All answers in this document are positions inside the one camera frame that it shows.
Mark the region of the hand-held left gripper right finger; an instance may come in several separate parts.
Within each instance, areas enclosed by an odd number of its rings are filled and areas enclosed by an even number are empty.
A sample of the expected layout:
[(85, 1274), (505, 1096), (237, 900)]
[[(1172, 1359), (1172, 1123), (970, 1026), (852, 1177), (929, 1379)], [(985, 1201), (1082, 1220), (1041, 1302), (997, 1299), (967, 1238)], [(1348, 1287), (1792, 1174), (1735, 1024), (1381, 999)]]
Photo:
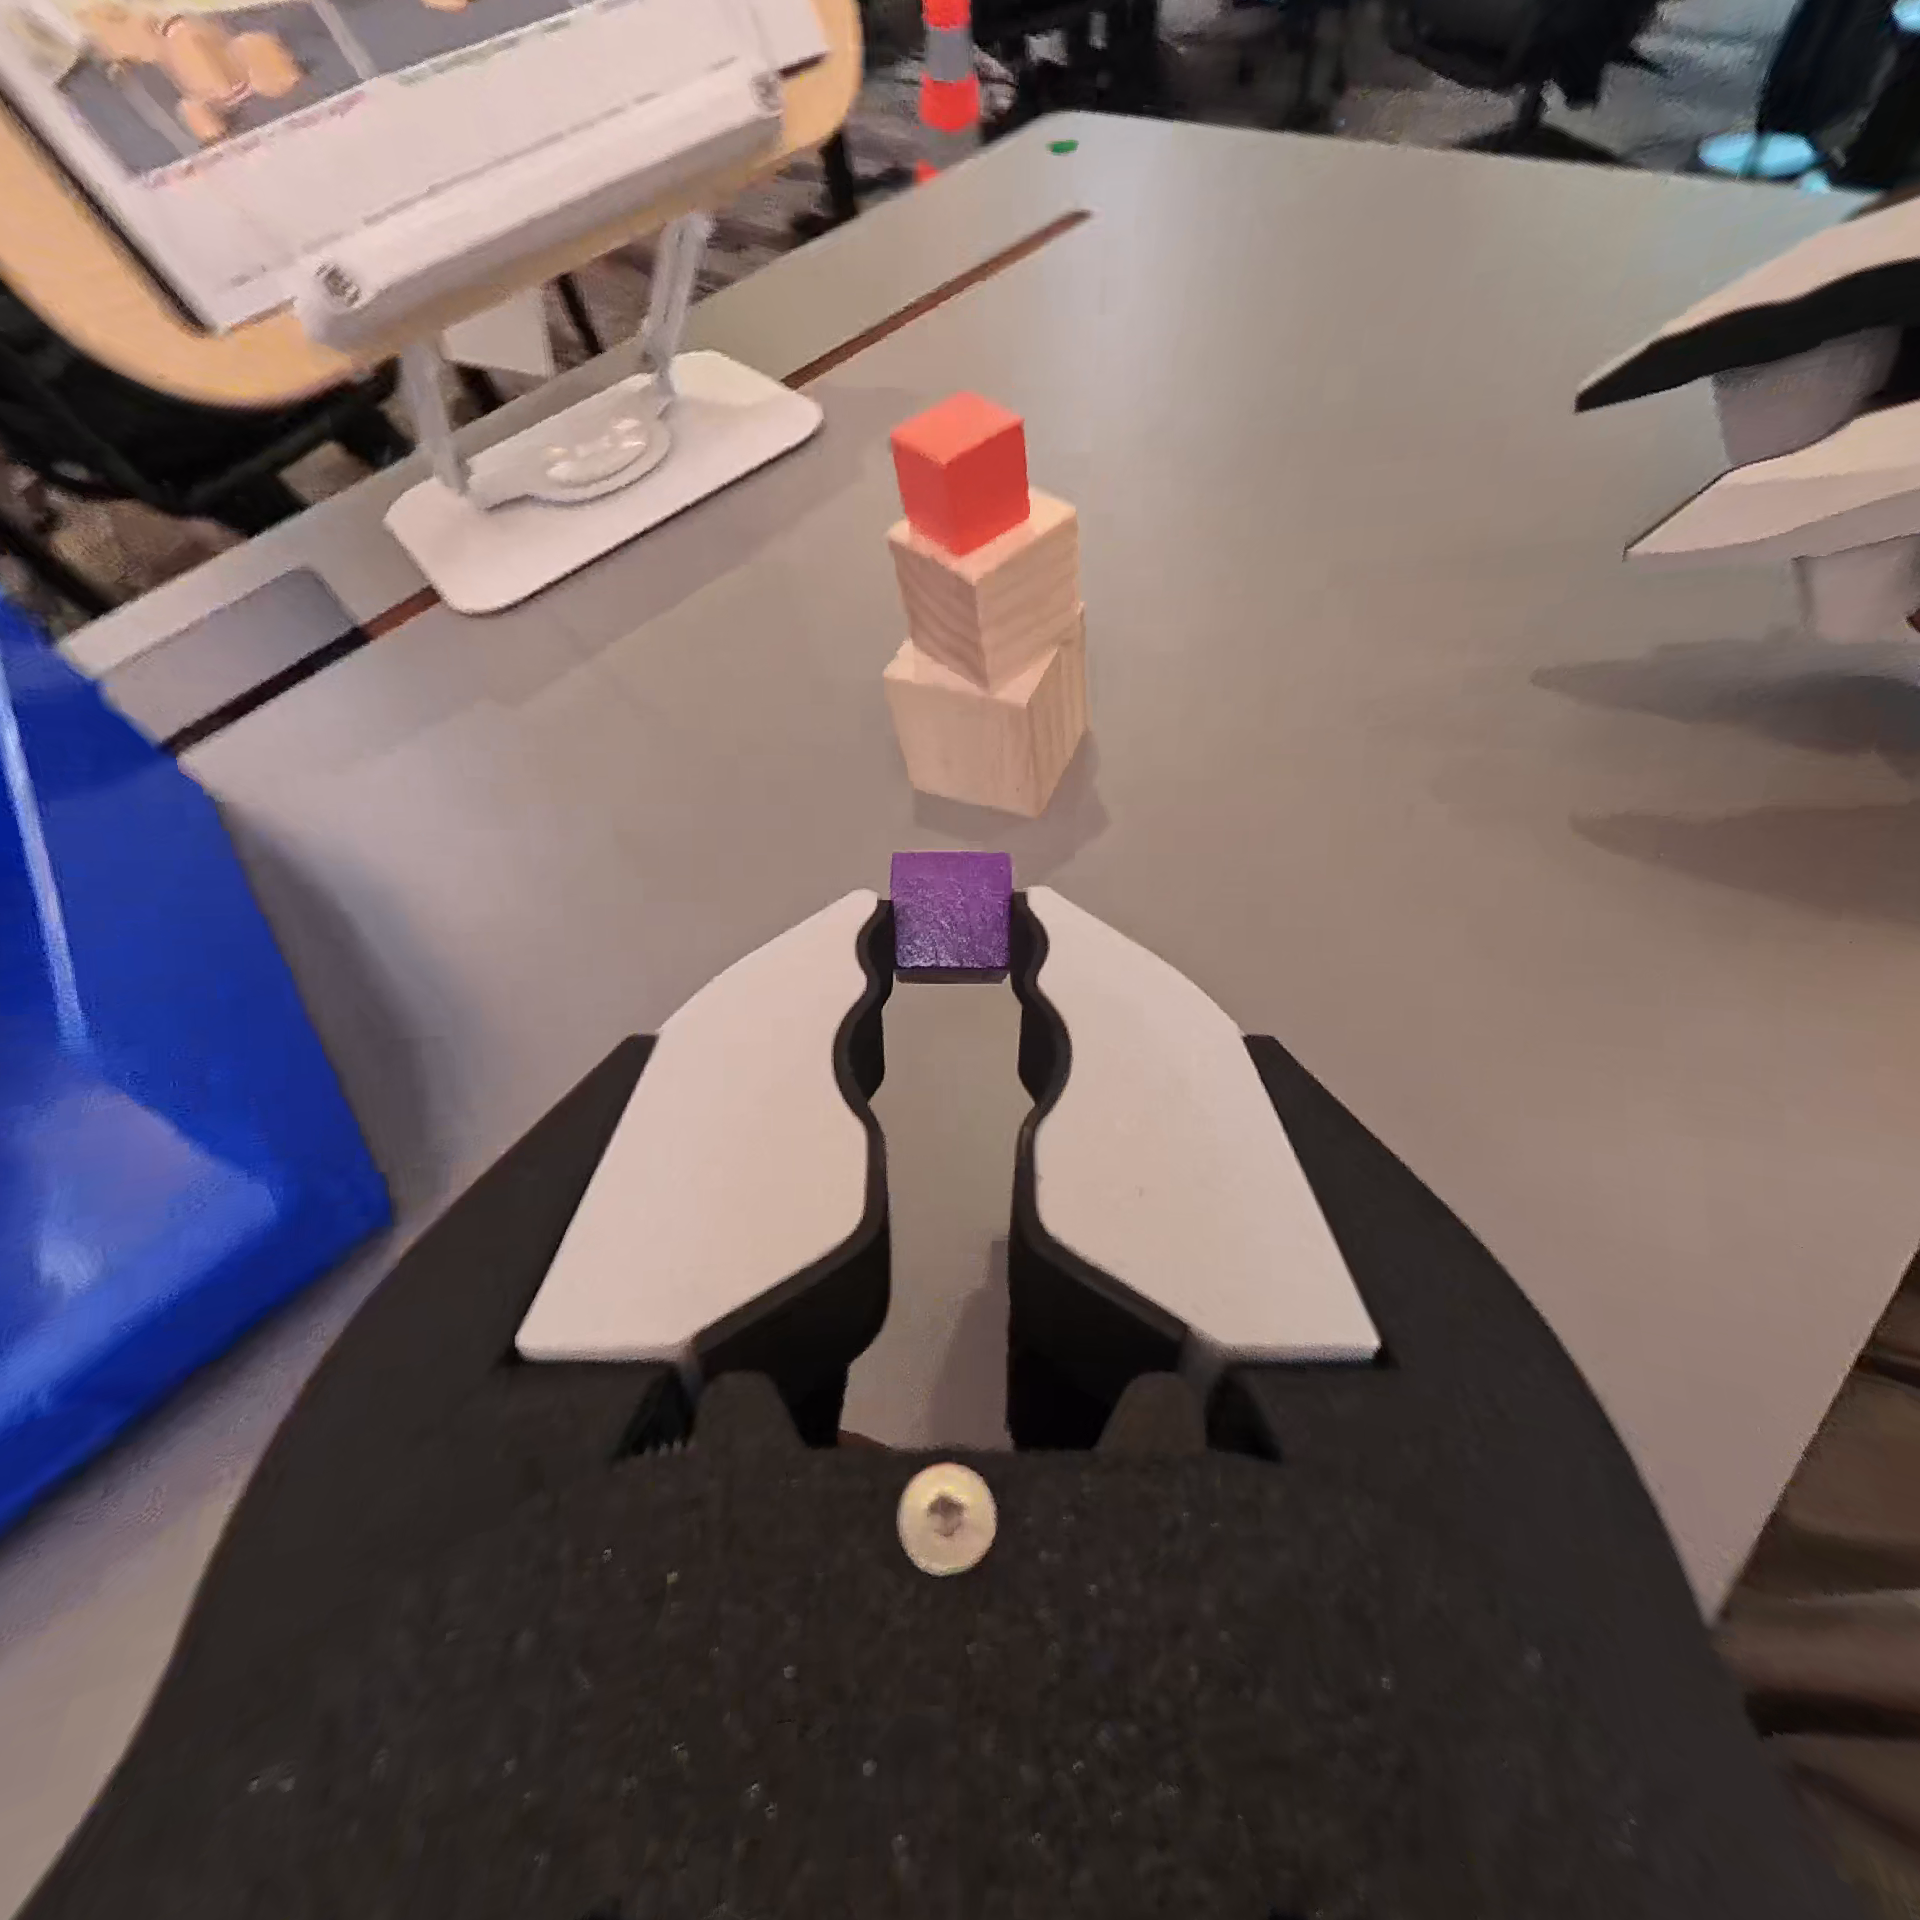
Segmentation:
[(1381, 1328), (1234, 1018), (1045, 886), (1012, 904), (1012, 992), (1017, 1351), (1079, 1382), (1375, 1362)]

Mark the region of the blue plastic bin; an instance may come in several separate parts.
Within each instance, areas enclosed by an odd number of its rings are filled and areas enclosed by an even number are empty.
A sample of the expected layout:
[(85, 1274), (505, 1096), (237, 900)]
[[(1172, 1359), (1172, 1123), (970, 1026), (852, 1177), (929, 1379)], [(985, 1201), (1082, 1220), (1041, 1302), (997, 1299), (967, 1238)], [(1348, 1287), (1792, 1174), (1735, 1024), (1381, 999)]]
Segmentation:
[(392, 1214), (215, 797), (4, 605), (4, 1530)]

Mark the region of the large wooden cube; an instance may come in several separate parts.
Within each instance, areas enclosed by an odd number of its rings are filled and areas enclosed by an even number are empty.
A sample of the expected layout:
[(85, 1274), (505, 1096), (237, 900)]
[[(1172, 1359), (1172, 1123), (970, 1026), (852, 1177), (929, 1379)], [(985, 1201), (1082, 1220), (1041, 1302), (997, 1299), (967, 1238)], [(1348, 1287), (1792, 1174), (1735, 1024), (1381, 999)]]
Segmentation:
[(903, 640), (883, 689), (917, 792), (1041, 820), (1089, 735), (1084, 621), (993, 689)]

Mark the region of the white instruction sheet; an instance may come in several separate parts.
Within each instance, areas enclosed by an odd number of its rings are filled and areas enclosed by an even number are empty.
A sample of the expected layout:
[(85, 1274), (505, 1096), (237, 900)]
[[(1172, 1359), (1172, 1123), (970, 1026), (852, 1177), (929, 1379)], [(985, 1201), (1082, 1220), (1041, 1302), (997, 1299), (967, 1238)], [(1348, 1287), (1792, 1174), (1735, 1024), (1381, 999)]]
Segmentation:
[(816, 2), (6, 2), (4, 103), (198, 324), (407, 314), (756, 163)]

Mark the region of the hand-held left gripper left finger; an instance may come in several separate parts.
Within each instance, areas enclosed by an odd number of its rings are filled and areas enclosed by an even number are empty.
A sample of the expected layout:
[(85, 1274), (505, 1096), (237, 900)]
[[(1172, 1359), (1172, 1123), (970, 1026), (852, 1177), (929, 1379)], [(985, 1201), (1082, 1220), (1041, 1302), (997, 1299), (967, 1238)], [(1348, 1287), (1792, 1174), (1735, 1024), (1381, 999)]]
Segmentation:
[(875, 1093), (893, 920), (852, 891), (658, 1032), (532, 1305), (528, 1362), (845, 1375), (890, 1309)]

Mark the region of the medium wooden cube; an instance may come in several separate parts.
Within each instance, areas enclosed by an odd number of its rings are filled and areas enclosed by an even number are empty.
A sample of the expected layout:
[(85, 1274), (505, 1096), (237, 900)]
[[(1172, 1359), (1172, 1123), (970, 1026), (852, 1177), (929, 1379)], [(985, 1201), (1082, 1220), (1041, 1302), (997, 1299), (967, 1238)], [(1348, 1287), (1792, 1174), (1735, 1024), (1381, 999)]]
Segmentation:
[(1010, 531), (947, 553), (900, 519), (887, 531), (912, 644), (978, 689), (1003, 689), (1084, 638), (1082, 522), (1034, 492)]

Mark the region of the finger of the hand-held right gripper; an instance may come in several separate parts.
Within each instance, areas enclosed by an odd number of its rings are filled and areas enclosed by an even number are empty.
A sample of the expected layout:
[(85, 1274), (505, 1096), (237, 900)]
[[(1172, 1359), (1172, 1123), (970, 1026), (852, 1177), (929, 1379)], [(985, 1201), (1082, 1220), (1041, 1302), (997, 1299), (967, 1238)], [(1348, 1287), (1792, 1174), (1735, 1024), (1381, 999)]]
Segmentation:
[(1918, 408), (1722, 472), (1628, 547), (1631, 563), (1786, 563), (1817, 640), (1918, 628)]
[(1596, 371), (1577, 411), (1705, 382), (1732, 467), (1918, 401), (1918, 199), (1884, 196), (1728, 283)]

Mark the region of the red wooden cube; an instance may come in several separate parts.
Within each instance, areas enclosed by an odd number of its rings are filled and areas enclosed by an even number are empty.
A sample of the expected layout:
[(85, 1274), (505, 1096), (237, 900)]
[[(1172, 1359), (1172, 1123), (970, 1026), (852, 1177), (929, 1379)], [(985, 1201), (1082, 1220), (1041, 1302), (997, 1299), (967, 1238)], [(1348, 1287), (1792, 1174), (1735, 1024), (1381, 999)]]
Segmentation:
[(890, 429), (907, 526), (966, 559), (1030, 519), (1024, 421), (957, 394)]

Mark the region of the wooden display board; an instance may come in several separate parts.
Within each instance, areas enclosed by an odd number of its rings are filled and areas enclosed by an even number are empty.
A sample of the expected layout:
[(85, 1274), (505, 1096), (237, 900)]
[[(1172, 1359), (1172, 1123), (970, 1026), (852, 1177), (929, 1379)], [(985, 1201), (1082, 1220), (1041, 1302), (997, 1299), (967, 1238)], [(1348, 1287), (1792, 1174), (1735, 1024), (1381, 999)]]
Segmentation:
[(277, 411), (340, 386), (419, 335), (439, 335), (475, 314), (550, 280), (636, 246), (690, 211), (727, 211), (792, 163), (836, 136), (863, 82), (863, 21), (857, 2), (813, 2), (828, 54), (782, 79), (782, 136), (756, 157), (710, 169), (658, 190), (647, 204), (614, 213), (576, 239), (543, 247), (520, 243), (515, 256), (422, 315), (392, 324), (363, 347), (317, 345), (291, 308), (232, 332), (189, 324), (162, 297), (161, 280), (80, 194), (41, 136), (4, 109), (4, 284), (74, 349), (158, 394), (193, 405)]

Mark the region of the purple wooden cube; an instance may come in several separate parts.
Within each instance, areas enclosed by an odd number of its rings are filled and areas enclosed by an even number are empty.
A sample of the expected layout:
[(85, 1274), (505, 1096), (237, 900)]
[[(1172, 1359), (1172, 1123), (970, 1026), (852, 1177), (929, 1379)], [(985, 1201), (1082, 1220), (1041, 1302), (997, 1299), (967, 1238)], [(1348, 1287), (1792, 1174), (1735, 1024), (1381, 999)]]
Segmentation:
[(890, 860), (893, 970), (907, 982), (1003, 982), (1012, 948), (1012, 856), (900, 850)]

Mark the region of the orange striped traffic cone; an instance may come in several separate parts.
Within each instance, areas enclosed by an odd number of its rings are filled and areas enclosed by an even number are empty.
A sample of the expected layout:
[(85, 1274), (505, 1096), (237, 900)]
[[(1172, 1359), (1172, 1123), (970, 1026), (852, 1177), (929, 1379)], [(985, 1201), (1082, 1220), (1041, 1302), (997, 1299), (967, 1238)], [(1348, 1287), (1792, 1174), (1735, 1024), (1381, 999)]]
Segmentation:
[(920, 2), (920, 21), (924, 35), (920, 125), (946, 140), (973, 136), (983, 123), (973, 7)]

